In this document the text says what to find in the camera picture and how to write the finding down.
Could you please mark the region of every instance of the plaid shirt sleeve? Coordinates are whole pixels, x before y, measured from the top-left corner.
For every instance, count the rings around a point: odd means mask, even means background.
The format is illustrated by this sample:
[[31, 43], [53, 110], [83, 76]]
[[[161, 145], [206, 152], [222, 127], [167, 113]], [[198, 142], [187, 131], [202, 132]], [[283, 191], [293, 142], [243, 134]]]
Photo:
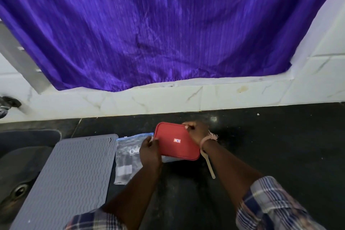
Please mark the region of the plaid shirt sleeve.
[[236, 225], [251, 229], [325, 229], [271, 176], [255, 181], [243, 197]]
[[96, 209], [74, 216], [64, 230], [127, 230], [127, 228], [114, 215]]

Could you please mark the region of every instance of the purple satin fabric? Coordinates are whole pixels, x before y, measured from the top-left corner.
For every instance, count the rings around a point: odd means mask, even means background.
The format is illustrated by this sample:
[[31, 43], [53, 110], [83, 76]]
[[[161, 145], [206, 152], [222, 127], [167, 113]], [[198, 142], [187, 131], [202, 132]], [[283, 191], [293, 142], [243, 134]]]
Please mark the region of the purple satin fabric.
[[275, 75], [325, 0], [0, 0], [58, 90]]

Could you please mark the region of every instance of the red zipper pouch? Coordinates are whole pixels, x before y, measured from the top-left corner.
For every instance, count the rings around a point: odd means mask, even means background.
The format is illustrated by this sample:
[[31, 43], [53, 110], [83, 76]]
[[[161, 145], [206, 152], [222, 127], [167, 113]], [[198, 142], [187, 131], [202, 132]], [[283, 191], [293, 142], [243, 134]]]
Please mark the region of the red zipper pouch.
[[184, 125], [161, 122], [156, 127], [154, 138], [159, 140], [161, 155], [192, 161], [200, 156], [200, 148], [189, 136]]

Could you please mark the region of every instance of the plastic bag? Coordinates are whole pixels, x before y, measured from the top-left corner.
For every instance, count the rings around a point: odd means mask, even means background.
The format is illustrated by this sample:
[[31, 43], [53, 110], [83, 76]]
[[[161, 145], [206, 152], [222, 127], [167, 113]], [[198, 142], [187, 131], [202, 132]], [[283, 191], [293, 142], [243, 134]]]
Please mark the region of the plastic bag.
[[[139, 150], [142, 142], [153, 133], [144, 133], [117, 139], [115, 154], [116, 174], [114, 184], [127, 184], [142, 168]], [[164, 163], [178, 161], [179, 158], [162, 157]]]

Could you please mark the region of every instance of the gray mat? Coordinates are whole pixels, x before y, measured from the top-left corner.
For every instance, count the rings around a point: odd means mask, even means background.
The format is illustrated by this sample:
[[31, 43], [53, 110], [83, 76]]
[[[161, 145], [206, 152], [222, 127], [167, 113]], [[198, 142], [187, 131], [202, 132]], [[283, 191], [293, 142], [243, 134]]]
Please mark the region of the gray mat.
[[105, 203], [118, 136], [57, 143], [10, 230], [62, 229], [73, 215]]

